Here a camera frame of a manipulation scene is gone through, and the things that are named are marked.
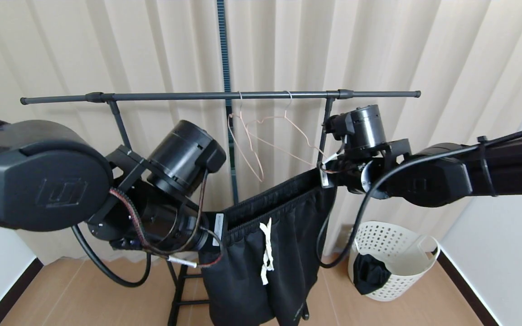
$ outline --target beige curtain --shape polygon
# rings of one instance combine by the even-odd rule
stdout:
[[[226,1],[234,91],[422,91],[419,99],[336,101],[332,114],[378,104],[386,136],[414,152],[440,142],[474,143],[513,132],[522,120],[522,0]],[[288,100],[234,101],[245,120],[282,115]],[[324,101],[294,100],[290,117],[319,144]],[[236,139],[250,162],[244,129]],[[315,150],[284,120],[250,130],[315,165]],[[240,200],[311,168],[253,139],[265,179],[236,159]],[[327,153],[339,144],[327,142]],[[325,253],[339,248],[361,196],[338,191]],[[365,220],[389,221],[439,239],[466,206],[373,201]]]
[[[23,106],[19,98],[223,91],[217,23],[214,1],[0,1],[0,119],[56,121],[108,154],[121,140],[107,105]],[[224,101],[120,102],[120,107],[141,155],[150,154],[180,119],[205,128],[228,153]],[[228,164],[209,179],[205,204],[209,209],[232,204]],[[121,255],[82,228],[102,258]],[[70,230],[19,234],[46,264],[84,256]]]

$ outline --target clothes rack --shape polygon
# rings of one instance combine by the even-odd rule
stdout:
[[[231,92],[196,92],[196,93],[102,93],[100,91],[85,95],[48,96],[48,97],[22,97],[21,104],[30,105],[38,103],[62,103],[74,101],[87,101],[92,103],[106,103],[112,111],[116,126],[126,147],[132,149],[128,133],[124,126],[118,101],[182,101],[182,100],[237,100],[237,99],[325,99],[324,119],[325,122],[332,110],[334,101],[352,99],[356,97],[420,97],[420,91],[351,91],[349,89],[338,89],[337,91],[231,91]],[[325,130],[322,130],[319,139],[319,149],[325,148]],[[321,153],[317,155],[317,161],[321,161]],[[201,274],[188,274],[187,266],[182,265],[178,276],[174,271],[172,263],[166,261],[170,276],[172,277],[175,291],[170,306],[168,326],[176,326],[179,310],[182,306],[205,305],[209,300],[183,301],[182,294],[184,284],[188,278],[201,278]],[[303,306],[302,318],[309,319],[309,308]]]

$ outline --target robotic arm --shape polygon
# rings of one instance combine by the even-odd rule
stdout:
[[[471,146],[437,144],[411,154],[407,139],[386,142],[377,105],[334,115],[324,127],[342,147],[319,163],[323,186],[365,194],[350,239],[371,198],[402,197],[417,206],[438,207],[466,196],[522,194],[522,131],[493,140],[479,138],[479,144]],[[398,157],[404,160],[398,163]],[[214,217],[202,211],[202,199],[207,175],[219,171],[224,161],[222,147],[185,120],[148,158],[125,146],[103,157],[54,122],[0,121],[0,227],[72,227],[99,268],[122,285],[137,286],[142,280],[129,283],[110,275],[77,224],[85,221],[95,237],[115,249],[144,250],[169,260],[175,252],[209,250],[219,252],[220,258],[222,248],[212,245],[213,240],[221,243],[209,221]],[[116,179],[115,168],[124,172]],[[146,181],[141,179],[145,171],[150,172]],[[189,196],[199,185],[197,205]],[[350,246],[322,266],[338,264]]]

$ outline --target tile grout line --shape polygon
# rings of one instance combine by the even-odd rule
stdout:
[[[191,298],[191,300],[194,300],[194,297],[197,295],[198,279],[195,279],[195,280],[196,280],[196,282],[194,283],[193,297]],[[191,317],[193,317],[193,305],[190,306],[190,310],[188,312],[189,319],[187,321],[187,326],[191,326],[191,324],[190,324]]]
[[[340,326],[339,320],[338,320],[338,313],[335,311],[334,301],[332,300],[332,293],[329,291],[328,278],[325,276],[324,270],[321,270],[321,275],[323,276],[324,281],[325,281],[325,288],[328,290],[329,304],[332,306],[333,315],[335,316],[335,322],[338,326]]]
[[[58,299],[56,300],[56,303],[53,304],[52,309],[49,310],[48,315],[47,315],[47,316],[45,317],[45,319],[43,320],[44,322],[42,322],[42,326],[44,326],[45,323],[48,322],[48,318],[49,318],[49,316],[52,315],[52,312],[56,309],[56,306],[58,305],[58,302],[60,302],[60,300],[62,299],[62,297],[64,297],[64,293],[66,293],[68,287],[70,287],[70,285],[72,284],[72,281],[74,281],[74,279],[76,278],[76,275],[78,275],[79,270],[82,268],[82,266],[83,266],[83,264],[84,264],[85,262],[86,262],[85,260],[82,260],[82,263],[81,263],[80,266],[78,267],[78,270],[76,270],[76,272],[74,273],[74,276],[72,276],[72,279],[70,280],[70,282],[67,283],[66,287],[64,288],[64,291],[62,291],[62,294],[60,294],[60,297],[58,297]]]

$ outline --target black pants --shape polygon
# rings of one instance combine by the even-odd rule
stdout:
[[[321,188],[319,171],[313,169],[223,212],[228,221],[224,257],[203,269],[215,325],[258,326],[274,317],[281,326],[299,323],[303,304],[317,281],[315,241],[335,194],[336,188]],[[259,223],[266,225],[270,217],[275,270],[267,272],[269,283],[263,285],[265,235]],[[204,253],[199,258],[210,262],[215,257]]]

